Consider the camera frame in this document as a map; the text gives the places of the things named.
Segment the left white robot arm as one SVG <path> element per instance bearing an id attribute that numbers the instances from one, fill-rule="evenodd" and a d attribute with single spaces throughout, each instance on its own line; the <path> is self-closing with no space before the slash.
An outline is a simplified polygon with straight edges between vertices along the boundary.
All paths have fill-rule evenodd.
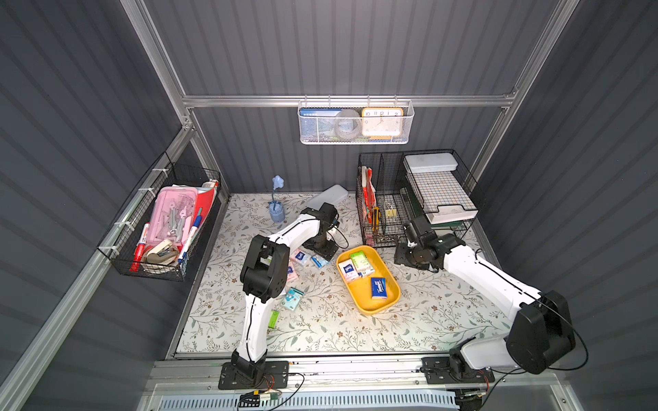
<path id="1" fill-rule="evenodd" d="M 233 353 L 236 364 L 254 366 L 267 356 L 267 325 L 274 300 L 287 283 L 291 253 L 305 248 L 330 260 L 339 249 L 330 231 L 338 226 L 336 207 L 324 203 L 318 210 L 303 209 L 280 231 L 252 239 L 240 273 L 246 314 L 242 340 Z"/>

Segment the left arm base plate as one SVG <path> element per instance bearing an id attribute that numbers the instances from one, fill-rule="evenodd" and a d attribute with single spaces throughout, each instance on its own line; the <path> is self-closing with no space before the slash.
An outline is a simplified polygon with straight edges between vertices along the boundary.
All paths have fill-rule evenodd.
<path id="1" fill-rule="evenodd" d="M 288 385 L 290 364 L 287 361 L 261 361 L 255 366 L 226 362 L 220 372 L 219 390 L 283 389 Z"/>

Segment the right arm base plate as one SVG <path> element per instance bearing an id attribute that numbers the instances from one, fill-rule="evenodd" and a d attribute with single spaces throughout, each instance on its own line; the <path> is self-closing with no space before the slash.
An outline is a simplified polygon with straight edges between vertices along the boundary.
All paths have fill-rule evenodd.
<path id="1" fill-rule="evenodd" d="M 486 368 L 472 369 L 457 357 L 423 357 L 420 372 L 429 385 L 491 384 L 494 373 Z"/>

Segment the green white tissue pack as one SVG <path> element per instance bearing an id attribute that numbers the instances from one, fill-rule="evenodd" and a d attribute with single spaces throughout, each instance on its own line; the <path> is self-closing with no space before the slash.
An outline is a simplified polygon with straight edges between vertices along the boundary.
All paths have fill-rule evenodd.
<path id="1" fill-rule="evenodd" d="M 350 255 L 351 262 L 361 277 L 368 277 L 375 273 L 375 268 L 370 263 L 366 253 L 358 251 Z"/>

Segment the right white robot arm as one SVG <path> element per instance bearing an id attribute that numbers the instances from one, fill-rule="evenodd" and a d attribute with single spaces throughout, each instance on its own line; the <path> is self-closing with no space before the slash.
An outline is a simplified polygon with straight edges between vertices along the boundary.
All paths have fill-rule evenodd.
<path id="1" fill-rule="evenodd" d="M 404 224 L 404 240 L 397 244 L 394 261 L 461 278 L 512 322 L 504 336 L 470 337 L 453 347 L 448 366 L 456 378 L 487 368 L 520 368 L 538 375 L 580 341 L 564 296 L 541 292 L 511 277 L 454 234 L 438 236 L 424 216 Z"/>

